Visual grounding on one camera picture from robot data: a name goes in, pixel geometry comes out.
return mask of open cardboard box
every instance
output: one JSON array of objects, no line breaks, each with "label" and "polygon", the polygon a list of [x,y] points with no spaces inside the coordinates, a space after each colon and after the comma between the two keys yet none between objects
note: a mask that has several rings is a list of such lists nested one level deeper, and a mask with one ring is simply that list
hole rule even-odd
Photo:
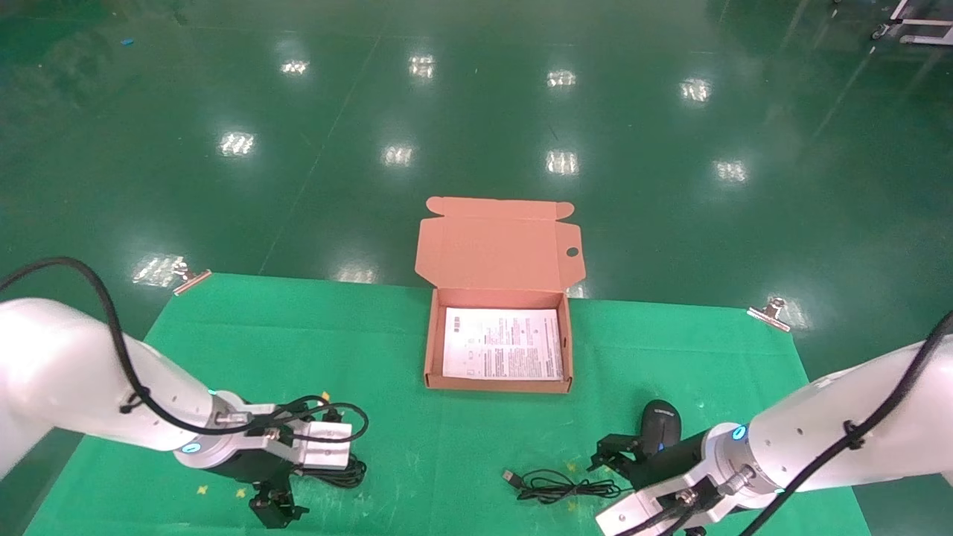
[{"label": "open cardboard box", "polygon": [[[560,223],[571,203],[431,197],[440,215],[420,222],[416,271],[436,289],[427,331],[424,382],[434,389],[568,393],[573,331],[565,289],[586,277],[577,225]],[[443,376],[447,307],[556,309],[562,379],[471,380]]]}]

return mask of black cable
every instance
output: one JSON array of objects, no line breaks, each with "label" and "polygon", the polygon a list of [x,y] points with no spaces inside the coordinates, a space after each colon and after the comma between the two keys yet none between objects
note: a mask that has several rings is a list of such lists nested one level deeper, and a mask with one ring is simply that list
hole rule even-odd
[{"label": "black cable", "polygon": [[[106,289],[106,285],[103,283],[103,280],[96,275],[96,273],[90,268],[87,264],[83,263],[80,260],[70,257],[53,257],[53,258],[44,258],[42,260],[37,260],[23,266],[12,274],[3,277],[0,279],[0,292],[7,290],[11,285],[20,279],[34,273],[38,272],[44,268],[49,268],[50,266],[67,266],[79,272],[86,281],[92,286],[92,289],[96,292],[96,296],[99,298],[99,303],[103,308],[103,312],[106,314],[106,324],[109,328],[110,337],[112,338],[112,346],[115,348],[116,358],[119,359],[119,366],[122,368],[123,375],[126,377],[126,380],[129,382],[132,387],[132,392],[135,393],[142,403],[144,403],[150,410],[152,410],[155,415],[162,419],[166,423],[169,423],[177,428],[192,432],[194,434],[202,434],[206,436],[225,436],[229,434],[240,434],[248,432],[250,430],[261,429],[268,426],[274,426],[277,424],[287,423],[298,419],[304,415],[313,415],[321,411],[325,411],[335,407],[346,407],[354,410],[355,413],[360,415],[364,420],[363,426],[354,434],[347,438],[337,438],[337,439],[319,439],[319,438],[309,438],[307,436],[297,437],[302,441],[314,441],[321,443],[347,443],[353,441],[360,436],[364,435],[364,432],[367,431],[368,419],[367,414],[364,413],[359,407],[346,403],[346,402],[334,402],[329,403],[325,402],[323,398],[318,397],[317,395],[309,395],[306,397],[301,397],[296,401],[289,402],[286,404],[279,405],[274,412],[265,416],[258,416],[252,419],[249,423],[241,424],[239,426],[233,426],[231,428],[206,428],[204,426],[197,426],[192,423],[186,423],[181,419],[175,417],[175,415],[166,411],[162,406],[160,406],[155,399],[152,398],[149,387],[142,384],[139,380],[139,377],[135,373],[135,369],[132,368],[132,360],[129,357],[129,348],[126,346],[126,341],[123,337],[122,325],[119,322],[119,315],[116,313],[115,304],[112,301],[109,291]],[[278,415],[286,413],[290,410],[291,407],[294,407],[301,402],[308,401],[322,401],[319,402],[319,405],[314,408],[309,408],[307,411],[298,412],[291,417],[282,417],[278,418]],[[130,399],[127,402],[124,408],[136,407],[138,403],[134,403],[134,399]]]},{"label": "black cable", "polygon": [[[627,528],[627,529],[623,530],[622,532],[620,532],[620,533],[617,534],[616,536],[633,536],[633,535],[635,535],[635,534],[639,534],[640,532],[642,532],[642,531],[645,530],[646,528],[649,528],[649,527],[651,527],[651,526],[656,526],[656,525],[658,525],[659,523],[661,523],[661,522],[663,522],[663,521],[666,521],[666,520],[669,520],[669,519],[672,519],[672,518],[675,517],[675,516],[679,516],[679,519],[681,519],[680,516],[684,516],[686,513],[690,513],[691,511],[692,511],[692,510],[691,510],[690,508],[688,508],[687,506],[683,505],[682,503],[677,503],[677,504],[675,504],[675,505],[671,505],[671,506],[669,506],[669,507],[663,509],[663,511],[661,511],[661,512],[657,513],[656,515],[650,517],[649,519],[647,519],[647,520],[645,520],[645,521],[639,523],[638,525],[633,526],[632,528]],[[684,524],[687,523],[687,522],[688,522],[688,519],[685,519],[685,521],[682,522],[682,524],[684,525]]]},{"label": "black cable", "polygon": [[881,403],[873,413],[870,414],[863,423],[858,424],[856,427],[847,432],[842,438],[837,440],[834,444],[827,447],[820,456],[814,459],[813,462],[807,465],[800,473],[791,481],[791,484],[785,488],[785,490],[775,498],[764,510],[758,514],[758,517],[751,522],[748,527],[741,532],[739,536],[752,536],[755,532],[758,531],[761,526],[763,526],[771,516],[787,502],[788,499],[794,494],[794,492],[804,484],[807,479],[811,478],[814,473],[816,473],[824,464],[830,462],[834,459],[835,456],[844,451],[844,449],[850,447],[850,445],[857,445],[858,441],[861,441],[863,436],[867,434],[870,430],[881,423],[890,413],[903,402],[903,399],[910,393],[910,390],[913,389],[914,383],[920,378],[920,375],[923,373],[923,370],[929,364],[930,358],[933,356],[933,353],[936,351],[937,346],[940,345],[940,342],[943,340],[943,336],[953,328],[953,311],[950,311],[943,317],[942,320],[933,328],[933,331],[930,332],[930,335],[927,336],[926,340],[923,341],[923,344],[920,346],[920,349],[917,351],[917,355],[914,356],[913,360],[906,367],[906,371],[903,373],[903,376],[900,378],[900,381],[897,382],[897,386],[894,387],[890,395]]},{"label": "black cable", "polygon": [[[554,478],[538,476],[541,474],[554,475]],[[573,495],[592,495],[603,499],[615,499],[623,491],[611,480],[589,482],[588,480],[573,482],[566,475],[552,469],[537,469],[525,475],[517,475],[512,471],[503,472],[503,479],[519,491],[518,501],[536,499],[544,505],[551,505]]]},{"label": "black cable", "polygon": [[682,513],[674,523],[669,525],[668,528],[663,530],[659,536],[674,536],[682,526],[688,523],[688,520],[692,519],[692,516],[694,516],[696,512],[698,512],[696,508],[687,508],[684,513]]},{"label": "black cable", "polygon": [[348,456],[348,466],[343,469],[301,469],[300,471],[302,475],[315,477],[335,487],[351,489],[364,482],[367,465],[354,454],[350,454]]}]

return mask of black computer mouse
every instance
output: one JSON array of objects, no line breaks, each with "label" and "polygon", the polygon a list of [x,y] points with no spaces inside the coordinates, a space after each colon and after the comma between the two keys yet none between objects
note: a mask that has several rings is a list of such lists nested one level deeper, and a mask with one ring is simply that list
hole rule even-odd
[{"label": "black computer mouse", "polygon": [[645,404],[639,437],[646,456],[681,441],[681,415],[675,406],[660,400]]}]

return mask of table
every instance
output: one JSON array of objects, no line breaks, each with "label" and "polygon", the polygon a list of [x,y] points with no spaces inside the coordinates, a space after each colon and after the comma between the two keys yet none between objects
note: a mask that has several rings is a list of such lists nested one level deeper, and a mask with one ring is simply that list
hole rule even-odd
[{"label": "table", "polygon": [[[743,310],[574,299],[569,395],[433,391],[422,379],[429,307],[427,289],[215,274],[172,299],[146,341],[212,389],[252,402],[326,391],[370,414],[353,445],[364,484],[294,480],[311,513],[288,535],[596,536],[593,516],[610,501],[517,502],[502,471],[584,478],[596,441],[634,433],[649,400],[679,408],[688,437],[744,422],[806,382],[791,337]],[[86,438],[27,534],[263,535],[252,495],[172,454]],[[709,533],[737,534],[752,515]],[[847,488],[794,497],[762,534],[869,532]]]}]

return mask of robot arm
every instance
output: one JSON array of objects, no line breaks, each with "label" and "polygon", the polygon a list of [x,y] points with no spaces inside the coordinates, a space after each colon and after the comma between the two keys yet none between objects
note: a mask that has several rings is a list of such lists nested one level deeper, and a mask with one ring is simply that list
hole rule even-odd
[{"label": "robot arm", "polygon": [[[911,344],[830,374],[749,424],[717,424],[657,454],[642,450],[638,437],[607,436],[599,442],[590,469],[605,464],[637,491],[600,512],[599,527],[606,536],[668,535],[674,532],[675,518],[684,515],[681,526],[689,534],[703,534],[702,526],[729,513],[767,507],[825,448],[842,440],[882,404],[922,345]],[[946,424],[951,420],[953,336],[946,336],[900,404],[797,490],[949,471],[953,427]],[[663,511],[671,513],[666,516]],[[649,520],[657,523],[646,523]],[[642,524],[643,529],[633,531]]]},{"label": "robot arm", "polygon": [[[280,407],[249,404],[210,391],[148,344],[123,337],[139,380],[178,420],[210,431],[252,422],[262,428],[217,435],[167,423],[132,391],[104,324],[56,301],[16,299],[0,303],[0,478],[54,427],[175,451],[183,465],[254,484],[259,493],[250,506],[267,527],[286,526],[307,511],[294,505],[293,472],[321,478],[322,471],[357,471],[357,483],[363,477],[364,464],[350,452],[350,440],[367,426],[358,408],[319,397]],[[311,416],[308,401],[331,406],[324,419]],[[334,406],[354,409],[364,427],[352,435]]]}]

